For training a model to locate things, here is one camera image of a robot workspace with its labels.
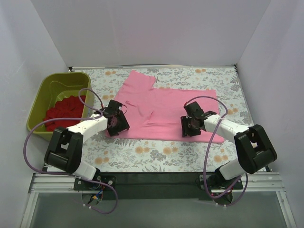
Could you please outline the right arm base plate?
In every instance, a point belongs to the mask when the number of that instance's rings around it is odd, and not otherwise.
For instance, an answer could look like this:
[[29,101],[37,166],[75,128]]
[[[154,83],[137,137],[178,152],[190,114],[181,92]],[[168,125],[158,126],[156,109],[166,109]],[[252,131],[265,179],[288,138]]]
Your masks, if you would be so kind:
[[[236,180],[236,178],[233,178],[231,180],[223,180],[219,181],[216,180],[214,175],[206,175],[206,184],[209,190],[226,190],[232,183]],[[195,180],[196,185],[198,186],[199,189],[204,190],[204,178],[203,175],[200,175],[196,180]],[[243,189],[243,184],[241,180],[238,180],[232,187],[232,190],[242,190]]]

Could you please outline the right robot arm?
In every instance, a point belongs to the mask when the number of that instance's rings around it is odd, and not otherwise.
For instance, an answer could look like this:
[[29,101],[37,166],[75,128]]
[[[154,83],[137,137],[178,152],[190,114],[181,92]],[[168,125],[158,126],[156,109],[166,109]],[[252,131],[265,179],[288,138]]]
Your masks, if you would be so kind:
[[204,112],[197,102],[184,106],[182,136],[198,136],[202,131],[217,134],[234,143],[237,158],[218,167],[208,177],[202,177],[207,187],[225,189],[236,178],[254,174],[277,159],[277,153],[264,128],[258,124],[246,126],[223,119],[214,111]]

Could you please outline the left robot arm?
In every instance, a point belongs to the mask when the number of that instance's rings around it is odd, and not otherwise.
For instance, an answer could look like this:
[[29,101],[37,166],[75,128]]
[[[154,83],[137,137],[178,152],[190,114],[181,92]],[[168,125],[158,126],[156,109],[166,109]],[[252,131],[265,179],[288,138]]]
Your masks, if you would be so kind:
[[110,100],[107,107],[97,110],[89,118],[68,128],[59,127],[52,135],[44,161],[46,164],[68,174],[85,179],[85,185],[96,190],[101,178],[97,168],[82,160],[83,144],[99,132],[107,131],[110,136],[129,130],[122,107],[118,101]]

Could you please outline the pink t-shirt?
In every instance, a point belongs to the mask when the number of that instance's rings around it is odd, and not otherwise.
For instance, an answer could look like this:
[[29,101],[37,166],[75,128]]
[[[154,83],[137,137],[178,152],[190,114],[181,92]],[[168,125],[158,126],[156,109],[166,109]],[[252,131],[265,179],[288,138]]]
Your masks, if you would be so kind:
[[120,138],[207,143],[211,133],[202,131],[193,137],[182,136],[181,116],[184,104],[194,97],[204,111],[219,112],[214,90],[154,88],[155,77],[132,71],[114,100],[126,105],[129,130]]

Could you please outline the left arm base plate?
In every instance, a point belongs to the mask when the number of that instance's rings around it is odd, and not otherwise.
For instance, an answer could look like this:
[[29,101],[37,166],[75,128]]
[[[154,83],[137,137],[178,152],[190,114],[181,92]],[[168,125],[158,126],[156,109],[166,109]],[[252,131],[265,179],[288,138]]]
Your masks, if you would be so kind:
[[89,181],[76,178],[73,186],[73,190],[77,191],[89,191],[89,190],[100,190],[103,186],[100,183],[108,184],[112,187],[116,184],[116,177],[113,175],[101,175],[98,176],[94,181],[98,183],[92,183]]

